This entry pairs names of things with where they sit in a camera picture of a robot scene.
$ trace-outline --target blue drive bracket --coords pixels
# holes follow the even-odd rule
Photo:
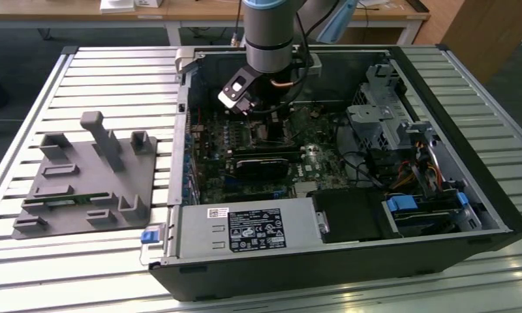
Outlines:
[[[390,212],[417,210],[418,204],[415,203],[413,196],[393,196],[387,201],[386,205]]]
[[[470,203],[469,198],[466,197],[466,194],[463,192],[458,192],[455,194],[455,197],[458,198],[462,207]]]
[[[165,224],[148,226],[141,233],[141,244],[160,243],[164,238]]]

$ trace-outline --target blue latch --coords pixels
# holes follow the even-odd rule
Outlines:
[[[390,212],[402,210],[417,210],[418,204],[415,203],[413,196],[393,196],[386,201]]]
[[[463,192],[458,192],[455,194],[455,196],[457,196],[462,206],[465,206],[466,204],[470,203],[469,198],[466,197],[466,194]]]
[[[160,230],[145,230],[141,233],[141,244],[160,242]]]

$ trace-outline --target metal bracket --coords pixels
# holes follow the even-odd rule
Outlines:
[[[173,64],[176,65],[176,72],[179,74],[187,72],[187,66],[195,61],[195,48],[193,47],[180,47],[176,50],[176,57],[173,59]]]

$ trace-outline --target warning label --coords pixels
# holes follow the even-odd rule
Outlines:
[[[228,212],[230,250],[286,248],[280,209]]]

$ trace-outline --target white sticker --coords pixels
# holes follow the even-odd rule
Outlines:
[[[207,218],[228,217],[227,207],[213,207],[207,209]]]
[[[161,20],[161,15],[137,15],[137,18],[144,18],[148,20]]]

